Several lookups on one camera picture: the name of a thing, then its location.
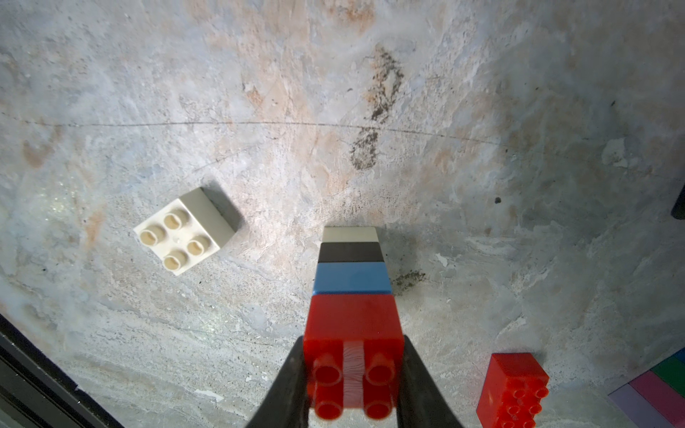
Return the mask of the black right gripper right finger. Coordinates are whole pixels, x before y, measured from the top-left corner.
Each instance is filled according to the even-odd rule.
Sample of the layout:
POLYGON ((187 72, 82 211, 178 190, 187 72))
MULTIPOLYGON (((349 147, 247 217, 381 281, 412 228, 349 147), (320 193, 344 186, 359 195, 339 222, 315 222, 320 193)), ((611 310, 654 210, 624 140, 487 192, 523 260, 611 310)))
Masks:
POLYGON ((399 428, 463 428, 442 397, 413 343, 404 336, 397 402, 399 428))

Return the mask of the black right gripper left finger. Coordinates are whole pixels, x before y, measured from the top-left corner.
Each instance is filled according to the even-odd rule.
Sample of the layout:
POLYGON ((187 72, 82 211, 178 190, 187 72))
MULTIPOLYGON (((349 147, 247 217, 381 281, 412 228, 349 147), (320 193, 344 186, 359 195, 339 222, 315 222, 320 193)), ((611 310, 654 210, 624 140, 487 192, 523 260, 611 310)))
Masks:
POLYGON ((296 339, 262 404, 247 428, 307 428, 310 397, 303 337, 296 339))

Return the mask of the red square lego brick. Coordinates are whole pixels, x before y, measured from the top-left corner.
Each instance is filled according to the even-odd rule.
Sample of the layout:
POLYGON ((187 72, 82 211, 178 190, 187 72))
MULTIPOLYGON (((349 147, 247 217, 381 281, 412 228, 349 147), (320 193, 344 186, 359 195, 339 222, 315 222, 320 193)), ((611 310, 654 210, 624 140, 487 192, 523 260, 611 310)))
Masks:
POLYGON ((394 296, 313 296, 303 351, 317 417, 335 420, 361 409, 381 420, 397 406, 404 335, 394 296))

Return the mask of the cream square lego brick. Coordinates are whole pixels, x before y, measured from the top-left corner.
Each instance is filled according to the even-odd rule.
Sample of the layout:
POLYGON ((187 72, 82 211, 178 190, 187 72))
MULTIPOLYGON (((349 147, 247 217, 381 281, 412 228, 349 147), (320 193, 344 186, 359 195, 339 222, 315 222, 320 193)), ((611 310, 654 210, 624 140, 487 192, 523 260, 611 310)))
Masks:
POLYGON ((327 226, 323 243, 372 243, 379 238, 374 226, 327 226))
POLYGON ((173 200, 134 232, 175 276, 217 253, 235 235, 200 187, 173 200))

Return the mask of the lilac square lego brick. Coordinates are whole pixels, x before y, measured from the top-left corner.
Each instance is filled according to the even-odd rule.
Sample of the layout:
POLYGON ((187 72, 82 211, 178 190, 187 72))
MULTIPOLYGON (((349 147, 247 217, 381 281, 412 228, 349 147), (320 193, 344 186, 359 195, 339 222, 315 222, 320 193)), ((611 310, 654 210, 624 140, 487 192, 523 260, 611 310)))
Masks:
POLYGON ((674 427, 628 383, 611 392, 608 397, 639 428, 674 427))

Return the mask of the magenta square lego brick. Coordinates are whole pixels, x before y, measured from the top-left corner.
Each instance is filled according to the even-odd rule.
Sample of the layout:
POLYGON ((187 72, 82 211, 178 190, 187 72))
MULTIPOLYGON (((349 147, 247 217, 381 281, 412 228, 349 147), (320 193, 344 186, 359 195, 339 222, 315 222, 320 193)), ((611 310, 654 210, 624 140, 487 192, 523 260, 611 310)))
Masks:
POLYGON ((684 426, 684 398, 651 371, 630 381, 640 394, 673 427, 684 426))

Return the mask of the light blue long lego brick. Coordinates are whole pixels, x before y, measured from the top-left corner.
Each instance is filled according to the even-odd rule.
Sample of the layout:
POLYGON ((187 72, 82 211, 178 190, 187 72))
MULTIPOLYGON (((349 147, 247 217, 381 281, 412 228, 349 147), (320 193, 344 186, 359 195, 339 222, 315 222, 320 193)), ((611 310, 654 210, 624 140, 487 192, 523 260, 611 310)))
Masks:
POLYGON ((313 294, 392 294, 385 262, 319 263, 313 294))

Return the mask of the black square lego brick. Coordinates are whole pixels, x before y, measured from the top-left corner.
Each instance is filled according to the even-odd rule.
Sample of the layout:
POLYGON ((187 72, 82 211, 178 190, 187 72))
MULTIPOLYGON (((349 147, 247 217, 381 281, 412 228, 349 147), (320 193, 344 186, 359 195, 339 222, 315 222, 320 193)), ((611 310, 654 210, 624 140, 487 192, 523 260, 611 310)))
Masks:
POLYGON ((379 242, 322 243, 319 263, 384 262, 379 242))

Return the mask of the green long lego brick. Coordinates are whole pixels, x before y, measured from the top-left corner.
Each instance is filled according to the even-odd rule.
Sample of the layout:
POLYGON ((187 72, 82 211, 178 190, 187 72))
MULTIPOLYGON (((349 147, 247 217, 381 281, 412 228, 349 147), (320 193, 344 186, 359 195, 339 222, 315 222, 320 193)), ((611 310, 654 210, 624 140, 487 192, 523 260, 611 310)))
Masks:
POLYGON ((669 357, 652 367, 651 371, 678 392, 681 397, 685 395, 685 367, 679 358, 676 356, 669 357))

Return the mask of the dark blue square lego brick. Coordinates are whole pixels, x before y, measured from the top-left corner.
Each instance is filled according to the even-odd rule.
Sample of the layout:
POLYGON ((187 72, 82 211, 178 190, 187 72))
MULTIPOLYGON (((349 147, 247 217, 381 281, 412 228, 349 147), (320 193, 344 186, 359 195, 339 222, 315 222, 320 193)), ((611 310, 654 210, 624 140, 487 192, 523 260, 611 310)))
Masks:
POLYGON ((681 350, 674 353, 674 358, 677 358, 677 360, 679 360, 679 361, 681 361, 681 363, 685 364, 685 349, 682 348, 681 350))

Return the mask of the red long lego brick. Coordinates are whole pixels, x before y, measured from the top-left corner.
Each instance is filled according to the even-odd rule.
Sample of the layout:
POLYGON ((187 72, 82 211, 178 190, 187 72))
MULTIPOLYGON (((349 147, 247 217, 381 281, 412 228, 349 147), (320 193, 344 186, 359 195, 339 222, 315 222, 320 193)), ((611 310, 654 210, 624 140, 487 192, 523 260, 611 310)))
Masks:
POLYGON ((532 353, 494 353, 476 414, 483 428, 533 428, 549 376, 532 353))

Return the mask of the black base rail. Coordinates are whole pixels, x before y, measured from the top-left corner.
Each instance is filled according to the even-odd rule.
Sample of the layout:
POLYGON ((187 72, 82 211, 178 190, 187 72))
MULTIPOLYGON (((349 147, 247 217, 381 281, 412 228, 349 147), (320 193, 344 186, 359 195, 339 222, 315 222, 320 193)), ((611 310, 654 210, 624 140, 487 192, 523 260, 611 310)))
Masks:
POLYGON ((122 428, 5 317, 1 318, 1 426, 122 428))

